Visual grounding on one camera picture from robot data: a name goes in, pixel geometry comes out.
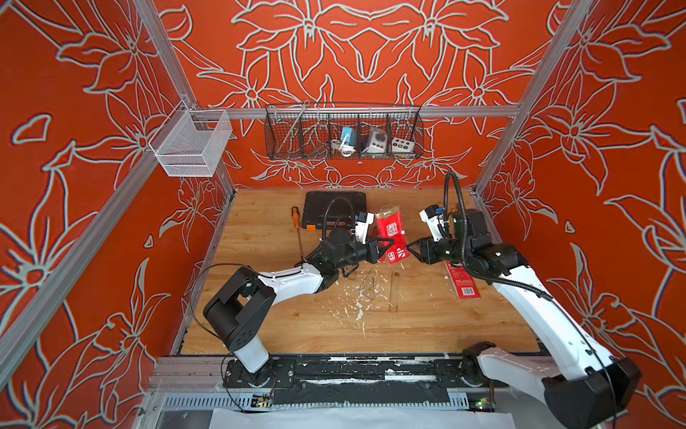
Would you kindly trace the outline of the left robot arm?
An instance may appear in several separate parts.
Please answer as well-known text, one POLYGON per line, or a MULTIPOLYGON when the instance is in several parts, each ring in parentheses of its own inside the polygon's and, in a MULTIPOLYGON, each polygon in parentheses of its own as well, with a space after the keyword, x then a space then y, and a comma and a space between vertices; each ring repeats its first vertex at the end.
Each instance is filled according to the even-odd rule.
POLYGON ((326 291, 363 262, 378 263, 395 245, 389 238, 364 240, 336 227, 291 269, 259 272, 241 266, 205 305, 203 316, 215 335, 250 375, 262 375, 271 357, 258 333, 272 307, 326 291))

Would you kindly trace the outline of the clear triangle ruler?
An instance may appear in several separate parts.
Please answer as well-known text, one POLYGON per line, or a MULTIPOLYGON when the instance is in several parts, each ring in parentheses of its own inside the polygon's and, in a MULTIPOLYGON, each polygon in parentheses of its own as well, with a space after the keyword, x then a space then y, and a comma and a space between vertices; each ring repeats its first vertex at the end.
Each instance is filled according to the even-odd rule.
POLYGON ((376 292, 376 275, 377 275, 377 270, 376 269, 371 269, 369 272, 366 273, 364 276, 361 284, 359 285, 358 292, 359 292, 359 298, 361 300, 370 300, 374 301, 377 297, 377 292, 376 292))

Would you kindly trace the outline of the red ruler set package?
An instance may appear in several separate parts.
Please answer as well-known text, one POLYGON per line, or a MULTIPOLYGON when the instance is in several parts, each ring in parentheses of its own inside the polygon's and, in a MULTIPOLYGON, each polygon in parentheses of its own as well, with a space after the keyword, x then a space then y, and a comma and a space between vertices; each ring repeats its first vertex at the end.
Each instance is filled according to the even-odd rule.
POLYGON ((390 265, 398 264, 411 257, 407 250, 407 237, 399 206, 384 207, 376 215, 376 224, 382 238, 393 240, 393 244, 385 255, 390 265))
POLYGON ((452 282, 459 300, 478 300, 481 297, 473 277, 462 266, 448 261, 445 265, 448 270, 448 279, 452 282))

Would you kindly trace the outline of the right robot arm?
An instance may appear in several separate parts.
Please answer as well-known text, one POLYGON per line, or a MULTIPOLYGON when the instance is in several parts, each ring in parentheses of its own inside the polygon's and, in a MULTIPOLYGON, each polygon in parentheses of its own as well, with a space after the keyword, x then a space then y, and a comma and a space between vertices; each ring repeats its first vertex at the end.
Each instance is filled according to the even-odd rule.
POLYGON ((408 244, 421 263, 448 263, 492 286, 525 320, 553 362, 538 364, 481 341, 462 352, 464 384, 506 384, 548 407, 566 428, 616 422, 634 395, 642 373, 628 357, 620 359, 586 332, 543 285, 513 245, 491 239, 483 212, 468 209, 459 178, 448 173, 443 204, 420 214, 431 234, 408 244))

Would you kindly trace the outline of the clear straight ruler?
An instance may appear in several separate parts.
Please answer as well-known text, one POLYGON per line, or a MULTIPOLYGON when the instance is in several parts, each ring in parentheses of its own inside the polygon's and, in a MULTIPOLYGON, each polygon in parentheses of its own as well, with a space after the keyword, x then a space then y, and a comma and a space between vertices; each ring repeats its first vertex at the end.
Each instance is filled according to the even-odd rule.
POLYGON ((391 280, 389 281, 389 297, 388 297, 388 302, 389 302, 389 307, 388 311, 390 313, 397 313, 398 312, 398 303, 400 299, 400 273, 399 272, 392 272, 391 273, 391 280))

